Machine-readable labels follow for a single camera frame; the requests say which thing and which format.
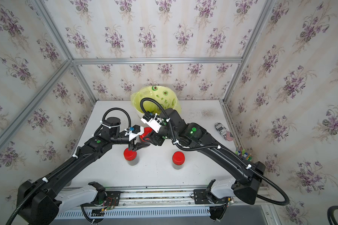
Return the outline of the red-lid tea jar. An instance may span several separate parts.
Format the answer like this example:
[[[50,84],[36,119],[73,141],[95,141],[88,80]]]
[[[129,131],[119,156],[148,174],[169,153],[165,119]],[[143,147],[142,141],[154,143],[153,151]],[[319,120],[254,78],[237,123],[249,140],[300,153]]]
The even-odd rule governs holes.
[[[124,150],[124,158],[126,162],[131,166],[135,166],[139,162],[139,156],[137,152],[130,151],[128,148]]]
[[[144,133],[142,135],[144,135],[144,136],[150,135],[152,131],[153,130],[150,127],[145,127],[144,128]]]
[[[172,156],[172,166],[176,170],[183,168],[185,163],[185,155],[182,152],[175,152]]]

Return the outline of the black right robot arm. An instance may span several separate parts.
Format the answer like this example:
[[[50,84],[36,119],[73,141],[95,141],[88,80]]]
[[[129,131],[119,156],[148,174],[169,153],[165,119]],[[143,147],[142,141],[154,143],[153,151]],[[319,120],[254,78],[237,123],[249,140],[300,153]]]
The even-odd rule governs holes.
[[[140,107],[144,113],[142,121],[153,129],[153,132],[146,136],[153,145],[161,146],[165,140],[171,140],[172,144],[182,151],[197,151],[209,157],[233,176],[233,195],[247,204],[253,205],[257,198],[279,206],[289,204],[288,195],[264,176],[263,163],[252,163],[243,159],[219,143],[199,124],[186,123],[176,110],[164,109],[155,99],[143,98]],[[276,201],[259,195],[262,181],[277,190],[284,200]]]

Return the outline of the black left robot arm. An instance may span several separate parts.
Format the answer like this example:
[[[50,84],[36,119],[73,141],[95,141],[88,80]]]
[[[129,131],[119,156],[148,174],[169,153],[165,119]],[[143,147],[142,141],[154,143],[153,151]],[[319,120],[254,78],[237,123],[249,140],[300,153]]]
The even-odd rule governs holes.
[[[96,183],[89,183],[81,197],[60,200],[60,191],[81,171],[100,159],[112,149],[113,145],[127,145],[135,152],[144,148],[143,143],[135,143],[138,136],[144,134],[144,128],[132,125],[129,114],[122,108],[107,110],[100,122],[100,126],[93,136],[78,147],[75,153],[58,168],[36,180],[26,181],[17,191],[17,206],[7,220],[11,225],[16,216],[21,216],[30,225],[49,225],[58,214],[77,205],[102,202],[105,188]]]

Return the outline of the white trash bin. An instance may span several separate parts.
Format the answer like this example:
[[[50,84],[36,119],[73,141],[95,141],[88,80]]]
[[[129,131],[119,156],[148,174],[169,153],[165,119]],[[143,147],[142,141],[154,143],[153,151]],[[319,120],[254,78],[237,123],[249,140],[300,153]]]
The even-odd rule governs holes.
[[[142,111],[138,111],[138,116],[140,118],[144,118],[144,120],[146,121],[150,121],[151,119],[161,123],[161,122],[167,122],[167,118],[163,115],[163,116],[160,116],[161,114],[161,111],[158,110],[158,109],[155,109],[155,110],[149,110],[147,113],[150,114],[150,116],[147,116],[146,114],[144,114]]]

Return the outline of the flag patterned can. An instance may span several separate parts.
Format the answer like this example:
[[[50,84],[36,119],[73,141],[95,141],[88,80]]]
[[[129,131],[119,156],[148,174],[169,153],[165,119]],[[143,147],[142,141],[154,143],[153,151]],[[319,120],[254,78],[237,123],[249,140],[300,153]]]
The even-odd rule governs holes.
[[[215,129],[222,136],[224,140],[228,142],[234,140],[232,133],[222,123],[219,123],[219,122],[216,123]]]

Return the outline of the coloured markers bundle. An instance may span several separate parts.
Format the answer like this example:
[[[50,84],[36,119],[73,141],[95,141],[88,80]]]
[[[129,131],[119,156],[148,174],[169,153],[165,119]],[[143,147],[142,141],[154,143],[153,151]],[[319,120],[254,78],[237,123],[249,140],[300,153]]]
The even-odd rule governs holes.
[[[251,152],[248,152],[246,149],[236,149],[235,153],[241,157],[242,159],[245,159],[247,161],[252,161],[253,156]]]

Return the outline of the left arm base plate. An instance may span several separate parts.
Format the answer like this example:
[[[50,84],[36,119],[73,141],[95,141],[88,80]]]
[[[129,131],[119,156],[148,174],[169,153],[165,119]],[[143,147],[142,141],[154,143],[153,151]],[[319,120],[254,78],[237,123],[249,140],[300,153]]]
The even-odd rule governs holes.
[[[121,191],[106,191],[106,194],[101,199],[95,199],[92,203],[85,203],[84,207],[100,207],[113,209],[114,207],[119,205]]]

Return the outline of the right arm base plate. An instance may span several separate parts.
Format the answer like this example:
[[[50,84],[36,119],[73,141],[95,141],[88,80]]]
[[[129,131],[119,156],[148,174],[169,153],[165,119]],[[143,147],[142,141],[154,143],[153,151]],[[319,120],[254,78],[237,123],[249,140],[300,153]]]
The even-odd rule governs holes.
[[[224,204],[228,201],[227,197],[219,199],[205,189],[194,189],[192,199],[195,204]]]

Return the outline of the aluminium rail frame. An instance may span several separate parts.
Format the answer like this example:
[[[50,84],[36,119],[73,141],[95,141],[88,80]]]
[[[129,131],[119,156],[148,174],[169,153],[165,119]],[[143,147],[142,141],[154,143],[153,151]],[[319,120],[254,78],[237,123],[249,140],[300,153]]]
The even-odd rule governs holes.
[[[97,188],[86,185],[81,188],[64,187],[54,198],[59,203],[59,213],[78,209],[80,205],[101,199],[106,191],[121,191],[119,205],[113,209],[139,208],[179,208],[217,206],[221,204],[195,204],[192,199],[194,189],[207,189],[206,186],[147,186],[147,187],[105,187],[95,193]],[[86,207],[88,209],[104,209],[100,207]]]

